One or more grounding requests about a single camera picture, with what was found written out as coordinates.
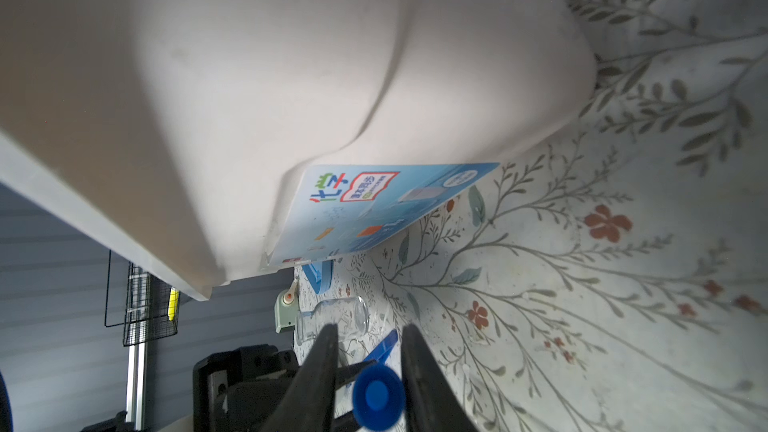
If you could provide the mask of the blue capped test tube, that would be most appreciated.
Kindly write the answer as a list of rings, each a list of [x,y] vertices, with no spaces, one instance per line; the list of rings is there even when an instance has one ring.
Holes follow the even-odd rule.
[[[406,404],[400,377],[380,363],[364,369],[352,391],[353,415],[357,423],[372,431],[387,431],[399,421]]]

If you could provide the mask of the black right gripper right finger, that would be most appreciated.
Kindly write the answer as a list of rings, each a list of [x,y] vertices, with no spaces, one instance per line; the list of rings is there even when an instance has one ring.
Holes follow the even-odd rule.
[[[402,330],[401,377],[407,431],[477,431],[415,324]]]

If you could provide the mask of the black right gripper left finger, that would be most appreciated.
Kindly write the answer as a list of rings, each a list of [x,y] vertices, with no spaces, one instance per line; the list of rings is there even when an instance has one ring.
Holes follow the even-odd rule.
[[[337,365],[338,327],[327,324],[260,431],[330,431],[334,420]]]

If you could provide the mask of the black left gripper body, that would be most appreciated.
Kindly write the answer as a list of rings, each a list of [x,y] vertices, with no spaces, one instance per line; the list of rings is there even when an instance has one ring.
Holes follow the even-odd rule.
[[[291,350],[272,345],[215,353],[192,372],[194,431],[260,431],[302,364]],[[336,391],[352,384],[372,362],[337,366]],[[330,431],[356,431],[353,414],[335,415]]]

